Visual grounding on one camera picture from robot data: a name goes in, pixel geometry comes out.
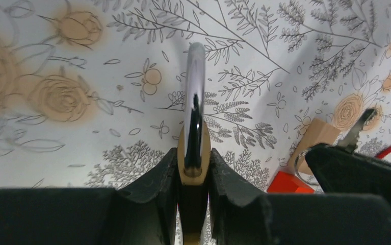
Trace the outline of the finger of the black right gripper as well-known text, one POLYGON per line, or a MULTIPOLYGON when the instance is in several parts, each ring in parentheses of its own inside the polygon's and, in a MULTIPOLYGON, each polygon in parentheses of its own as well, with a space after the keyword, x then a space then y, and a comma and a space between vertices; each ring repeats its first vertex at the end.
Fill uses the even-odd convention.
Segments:
POLYGON ((325 143, 311 147, 305 160, 324 192, 375 194, 391 206, 391 163, 325 143))

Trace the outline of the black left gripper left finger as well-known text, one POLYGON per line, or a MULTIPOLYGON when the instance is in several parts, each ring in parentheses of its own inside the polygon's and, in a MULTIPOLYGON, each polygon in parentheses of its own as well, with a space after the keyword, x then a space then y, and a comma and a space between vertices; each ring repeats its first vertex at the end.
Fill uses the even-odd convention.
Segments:
POLYGON ((0 244, 174 244, 176 153, 122 189, 0 188, 0 244))

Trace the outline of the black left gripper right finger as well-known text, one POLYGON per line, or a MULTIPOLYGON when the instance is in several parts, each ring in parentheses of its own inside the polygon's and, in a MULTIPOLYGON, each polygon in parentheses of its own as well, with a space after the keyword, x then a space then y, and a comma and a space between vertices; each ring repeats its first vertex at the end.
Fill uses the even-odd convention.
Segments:
POLYGON ((374 194, 268 194, 213 149, 210 217, 216 244, 391 244, 391 204, 374 194))

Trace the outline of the large brass padlock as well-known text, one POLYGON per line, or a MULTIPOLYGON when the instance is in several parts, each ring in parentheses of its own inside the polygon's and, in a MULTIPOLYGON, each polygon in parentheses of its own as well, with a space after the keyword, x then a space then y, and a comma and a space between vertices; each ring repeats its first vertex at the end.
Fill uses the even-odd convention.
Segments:
POLYGON ((183 244, 200 244, 206 216, 210 161, 210 136, 203 120, 205 95, 205 48, 195 42, 188 50, 185 116, 177 146, 181 187, 178 209, 183 244))

